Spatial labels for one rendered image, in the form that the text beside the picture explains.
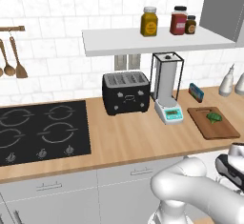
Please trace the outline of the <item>wooden cutting board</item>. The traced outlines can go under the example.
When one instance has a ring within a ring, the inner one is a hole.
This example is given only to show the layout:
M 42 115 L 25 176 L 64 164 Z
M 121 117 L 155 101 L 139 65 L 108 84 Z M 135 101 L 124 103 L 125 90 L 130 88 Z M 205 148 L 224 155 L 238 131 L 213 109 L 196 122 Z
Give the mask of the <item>wooden cutting board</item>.
M 219 113 L 222 116 L 222 120 L 212 124 L 206 117 L 209 112 Z M 240 137 L 240 133 L 217 107 L 188 108 L 188 113 L 203 137 L 207 140 Z

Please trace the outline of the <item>green broccoli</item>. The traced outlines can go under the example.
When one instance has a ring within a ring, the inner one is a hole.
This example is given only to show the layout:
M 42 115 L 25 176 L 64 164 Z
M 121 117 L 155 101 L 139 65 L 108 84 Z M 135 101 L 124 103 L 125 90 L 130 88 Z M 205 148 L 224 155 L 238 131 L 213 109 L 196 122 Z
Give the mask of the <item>green broccoli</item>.
M 210 120 L 212 124 L 215 122 L 220 122 L 222 120 L 222 116 L 217 112 L 209 112 L 206 117 Z

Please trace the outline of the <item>white paper towel roll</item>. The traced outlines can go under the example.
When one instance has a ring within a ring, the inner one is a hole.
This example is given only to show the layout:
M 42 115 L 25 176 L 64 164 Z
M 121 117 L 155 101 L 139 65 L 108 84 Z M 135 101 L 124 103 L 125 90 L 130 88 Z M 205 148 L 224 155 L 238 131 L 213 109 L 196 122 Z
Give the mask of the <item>white paper towel roll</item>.
M 173 85 L 177 67 L 176 56 L 172 53 L 160 54 L 158 102 L 164 107 L 173 107 L 176 102 L 172 97 Z

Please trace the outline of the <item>grey drawer front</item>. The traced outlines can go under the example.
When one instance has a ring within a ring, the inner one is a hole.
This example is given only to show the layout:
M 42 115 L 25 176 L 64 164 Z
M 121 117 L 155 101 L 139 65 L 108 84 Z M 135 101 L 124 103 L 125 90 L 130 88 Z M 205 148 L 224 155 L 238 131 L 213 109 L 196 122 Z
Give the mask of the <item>grey drawer front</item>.
M 44 184 L 62 183 L 63 187 L 37 192 Z M 96 171 L 65 173 L 60 175 L 0 184 L 0 194 L 6 202 L 44 198 L 97 198 Z
M 178 156 L 173 158 L 158 159 L 147 162 L 99 169 L 97 171 L 98 185 L 105 186 L 139 180 L 143 178 L 151 178 L 155 173 L 158 173 L 159 171 L 170 167 L 171 165 L 181 161 L 182 159 L 182 156 Z M 131 175 L 132 171 L 142 170 L 145 167 L 147 167 L 148 169 L 153 169 L 153 173 Z

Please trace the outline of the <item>black hob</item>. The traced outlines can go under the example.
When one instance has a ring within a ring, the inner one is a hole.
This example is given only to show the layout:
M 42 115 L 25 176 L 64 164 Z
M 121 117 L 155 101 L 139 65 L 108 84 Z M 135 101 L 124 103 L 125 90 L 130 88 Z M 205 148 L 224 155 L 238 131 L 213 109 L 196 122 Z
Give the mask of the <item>black hob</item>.
M 38 158 L 42 149 L 47 155 Z M 0 108 L 0 167 L 91 153 L 85 100 Z

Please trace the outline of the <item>yellow jar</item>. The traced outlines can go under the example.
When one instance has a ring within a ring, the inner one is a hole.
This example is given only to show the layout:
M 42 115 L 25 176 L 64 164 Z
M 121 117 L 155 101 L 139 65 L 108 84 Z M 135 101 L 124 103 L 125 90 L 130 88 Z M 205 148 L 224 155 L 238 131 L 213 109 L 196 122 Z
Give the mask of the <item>yellow jar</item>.
M 141 16 L 140 33 L 143 36 L 156 36 L 157 23 L 156 7 L 145 7 Z

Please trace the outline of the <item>red jar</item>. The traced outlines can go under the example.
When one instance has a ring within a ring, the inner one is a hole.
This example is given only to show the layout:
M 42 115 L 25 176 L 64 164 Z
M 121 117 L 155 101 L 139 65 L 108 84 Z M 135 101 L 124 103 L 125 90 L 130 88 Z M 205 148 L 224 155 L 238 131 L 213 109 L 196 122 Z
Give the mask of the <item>red jar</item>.
M 175 6 L 172 12 L 170 33 L 173 35 L 183 35 L 187 21 L 187 8 L 185 6 Z

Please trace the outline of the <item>grey cupboard door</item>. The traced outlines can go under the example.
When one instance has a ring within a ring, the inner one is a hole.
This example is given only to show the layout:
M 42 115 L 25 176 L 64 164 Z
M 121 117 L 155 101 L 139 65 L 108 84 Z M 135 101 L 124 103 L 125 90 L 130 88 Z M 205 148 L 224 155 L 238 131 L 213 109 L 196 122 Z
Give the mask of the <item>grey cupboard door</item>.
M 44 198 L 7 202 L 24 224 L 100 224 L 97 198 Z
M 149 178 L 98 187 L 101 224 L 148 224 L 159 206 Z

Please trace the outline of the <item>small brown jar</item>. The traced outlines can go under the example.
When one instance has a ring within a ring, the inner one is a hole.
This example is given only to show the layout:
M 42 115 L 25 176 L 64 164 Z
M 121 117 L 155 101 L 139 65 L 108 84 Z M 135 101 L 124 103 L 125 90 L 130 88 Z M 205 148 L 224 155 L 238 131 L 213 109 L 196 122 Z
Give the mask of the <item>small brown jar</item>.
M 195 16 L 189 15 L 185 24 L 185 33 L 194 34 L 196 28 Z

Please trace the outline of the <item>white bottle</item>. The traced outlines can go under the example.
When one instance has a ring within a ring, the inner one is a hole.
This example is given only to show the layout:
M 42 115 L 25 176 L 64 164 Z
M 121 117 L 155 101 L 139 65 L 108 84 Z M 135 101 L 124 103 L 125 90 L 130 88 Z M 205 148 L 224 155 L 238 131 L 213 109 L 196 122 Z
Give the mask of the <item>white bottle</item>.
M 234 92 L 239 95 L 244 95 L 244 72 L 240 75 L 234 87 Z
M 224 76 L 220 86 L 219 86 L 219 94 L 221 96 L 229 96 L 233 89 L 233 82 L 234 82 L 234 66 L 229 68 L 228 73 Z

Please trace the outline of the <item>wooden hanging spoon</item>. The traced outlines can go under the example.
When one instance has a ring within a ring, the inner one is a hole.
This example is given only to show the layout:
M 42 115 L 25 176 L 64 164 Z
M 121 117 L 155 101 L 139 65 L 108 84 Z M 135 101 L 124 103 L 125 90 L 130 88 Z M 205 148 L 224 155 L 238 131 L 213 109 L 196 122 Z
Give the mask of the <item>wooden hanging spoon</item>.
M 19 57 L 18 57 L 18 53 L 17 53 L 17 48 L 16 48 L 16 44 L 15 44 L 15 40 L 14 38 L 11 36 L 10 37 L 10 44 L 16 59 L 16 77 L 17 78 L 27 78 L 28 74 L 25 70 L 25 68 L 21 65 L 20 61 L 19 61 Z
M 7 76 L 14 76 L 15 75 L 15 68 L 12 67 L 9 62 L 8 62 L 8 59 L 7 59 L 7 56 L 6 56 L 6 52 L 5 52 L 5 47 L 4 47 L 4 43 L 3 41 L 0 39 L 0 50 L 3 54 L 3 57 L 4 57 L 4 60 L 5 60 L 5 63 L 6 63 L 6 66 L 4 68 L 4 72 Z

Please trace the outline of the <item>grey wall socket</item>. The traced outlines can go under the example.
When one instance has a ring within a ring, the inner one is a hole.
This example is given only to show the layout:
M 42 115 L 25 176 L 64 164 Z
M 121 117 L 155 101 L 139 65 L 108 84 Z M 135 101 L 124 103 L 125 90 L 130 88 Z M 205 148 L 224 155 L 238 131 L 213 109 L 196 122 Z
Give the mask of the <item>grey wall socket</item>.
M 114 57 L 114 69 L 116 71 L 139 70 L 140 61 L 140 54 L 116 55 Z

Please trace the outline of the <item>white wall shelf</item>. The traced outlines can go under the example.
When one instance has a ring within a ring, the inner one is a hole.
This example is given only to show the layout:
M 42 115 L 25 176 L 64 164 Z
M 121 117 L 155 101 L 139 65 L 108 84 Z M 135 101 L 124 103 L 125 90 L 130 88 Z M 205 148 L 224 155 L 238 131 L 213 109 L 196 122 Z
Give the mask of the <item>white wall shelf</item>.
M 173 35 L 168 28 L 144 37 L 140 30 L 108 29 L 82 31 L 85 54 L 92 56 L 142 54 L 171 51 L 232 49 L 235 42 L 202 27 L 195 34 Z

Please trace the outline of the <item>wooden wall rail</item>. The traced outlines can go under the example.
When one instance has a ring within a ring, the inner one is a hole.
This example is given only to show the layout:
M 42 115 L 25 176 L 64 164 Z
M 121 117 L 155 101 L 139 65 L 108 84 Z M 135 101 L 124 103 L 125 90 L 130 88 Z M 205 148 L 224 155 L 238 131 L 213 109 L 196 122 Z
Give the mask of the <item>wooden wall rail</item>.
M 25 31 L 25 26 L 0 27 L 0 31 Z

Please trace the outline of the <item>grey wall cupboard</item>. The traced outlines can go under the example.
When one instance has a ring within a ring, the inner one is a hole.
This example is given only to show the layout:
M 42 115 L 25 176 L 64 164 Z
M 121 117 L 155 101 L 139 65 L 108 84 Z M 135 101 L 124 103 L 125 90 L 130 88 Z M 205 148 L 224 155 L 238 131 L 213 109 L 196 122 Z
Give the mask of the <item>grey wall cupboard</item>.
M 244 48 L 244 0 L 204 0 L 199 25 Z

